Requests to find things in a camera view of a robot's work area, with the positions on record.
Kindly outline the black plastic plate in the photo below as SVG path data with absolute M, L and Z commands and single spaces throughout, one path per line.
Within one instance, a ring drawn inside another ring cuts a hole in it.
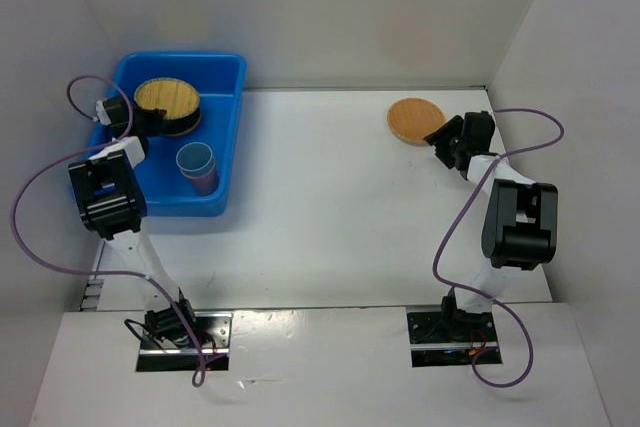
M 162 120 L 160 134 L 168 137 L 180 137 L 192 132 L 200 123 L 201 110 L 196 108 L 188 115 L 170 118 L 166 114 Z

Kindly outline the green-rimmed bamboo tray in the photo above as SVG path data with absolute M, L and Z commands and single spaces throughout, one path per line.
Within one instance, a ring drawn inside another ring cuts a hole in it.
M 143 110 L 164 111 L 169 120 L 186 118 L 200 105 L 200 96 L 191 84 L 169 77 L 144 82 L 136 88 L 134 100 Z

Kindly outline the brown woven bamboo tray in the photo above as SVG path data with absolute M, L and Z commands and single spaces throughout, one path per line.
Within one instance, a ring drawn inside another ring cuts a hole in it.
M 434 103 L 422 98 L 404 98 L 387 111 L 388 127 L 401 141 L 423 146 L 425 138 L 446 123 L 446 117 Z

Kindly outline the blue plastic cup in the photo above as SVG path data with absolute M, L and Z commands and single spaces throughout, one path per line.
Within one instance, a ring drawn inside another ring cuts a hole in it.
M 204 142 L 185 144 L 176 153 L 175 160 L 179 170 L 188 177 L 204 176 L 215 166 L 213 150 Z

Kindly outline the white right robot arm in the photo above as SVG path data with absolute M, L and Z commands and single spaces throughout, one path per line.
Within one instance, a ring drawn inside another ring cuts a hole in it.
M 485 261 L 467 288 L 450 287 L 427 341 L 467 339 L 486 325 L 494 302 L 511 284 L 556 252 L 558 189 L 520 174 L 505 154 L 491 152 L 495 129 L 488 112 L 468 112 L 425 137 L 445 167 L 457 170 L 488 199 L 480 238 Z

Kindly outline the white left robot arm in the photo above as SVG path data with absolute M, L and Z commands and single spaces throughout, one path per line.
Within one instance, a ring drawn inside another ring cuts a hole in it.
M 85 161 L 68 166 L 80 218 L 133 271 L 145 311 L 143 332 L 161 348 L 192 347 L 199 322 L 181 289 L 169 277 L 143 223 L 147 205 L 134 168 L 148 152 L 148 135 L 163 120 L 159 110 L 142 112 L 122 96 L 99 101 L 96 120 L 113 135 L 112 143 Z

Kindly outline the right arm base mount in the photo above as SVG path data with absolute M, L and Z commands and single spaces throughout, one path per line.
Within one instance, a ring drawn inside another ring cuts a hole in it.
M 480 353 L 478 365 L 502 363 L 493 316 L 479 323 L 448 327 L 440 307 L 408 308 L 406 319 L 414 368 L 470 366 Z

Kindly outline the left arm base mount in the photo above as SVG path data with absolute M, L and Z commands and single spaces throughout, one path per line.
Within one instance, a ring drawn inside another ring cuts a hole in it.
M 194 371 L 198 355 L 193 342 L 186 338 L 177 346 L 168 339 L 153 337 L 137 321 L 126 322 L 135 333 L 139 349 L 135 370 L 142 373 Z M 207 371 L 227 371 L 229 367 L 231 311 L 197 311 L 195 334 L 201 345 Z

